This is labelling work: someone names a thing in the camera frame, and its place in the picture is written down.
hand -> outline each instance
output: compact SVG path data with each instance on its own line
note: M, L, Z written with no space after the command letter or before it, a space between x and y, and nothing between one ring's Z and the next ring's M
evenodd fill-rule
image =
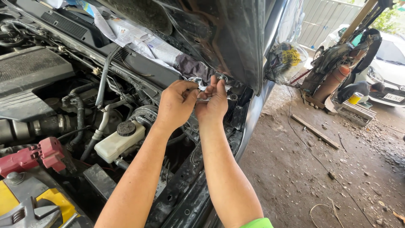
M155 125L170 133L182 126L193 111L198 93L198 84L195 82L173 82L162 92Z
M206 99L212 97L209 101L199 101L196 105L196 116L199 122L222 123L225 113L228 111L228 101L226 100L225 80L220 80L211 76L211 85L207 86L204 92L198 97Z

dirt floor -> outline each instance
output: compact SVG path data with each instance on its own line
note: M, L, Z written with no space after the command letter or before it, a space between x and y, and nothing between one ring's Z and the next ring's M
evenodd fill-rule
M405 132L405 109L373 103L376 119L361 128L344 117L303 104L298 89L289 90L293 96L291 114L314 126L340 148L333 149L312 132L303 131L303 126L292 118L290 125L291 96L287 86L277 86L240 162L265 217L275 228L312 228L311 208L317 204L331 207L330 198L340 208L337 214L345 228L402 227L392 211L405 215L404 135L382 123ZM285 105L272 110L272 102ZM334 172L343 186L332 180L327 170ZM326 206L314 208L312 217L319 228L340 227L332 209Z

white car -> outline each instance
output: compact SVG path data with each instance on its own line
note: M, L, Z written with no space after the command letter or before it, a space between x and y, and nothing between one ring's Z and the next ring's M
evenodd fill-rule
M341 25L330 33L316 50L314 59L323 51L339 41L349 25ZM405 40L400 37L381 32L382 42L370 66L360 73L352 74L343 83L344 86L367 81L369 84L383 82L382 92L371 92L369 99L394 107L405 107ZM361 35L352 42L357 45Z

car hood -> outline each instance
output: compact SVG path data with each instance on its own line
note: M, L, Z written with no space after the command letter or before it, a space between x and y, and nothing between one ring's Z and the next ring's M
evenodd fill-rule
M370 66L374 67L384 80L405 86L405 66L377 59L374 59Z
M264 1L90 0L127 22L159 31L174 47L252 88L263 83Z

yellow bucket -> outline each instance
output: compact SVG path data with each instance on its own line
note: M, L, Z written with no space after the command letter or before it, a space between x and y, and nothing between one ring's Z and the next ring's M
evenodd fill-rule
M355 92L347 101L351 104L357 104L357 102L362 99L364 96L359 92Z

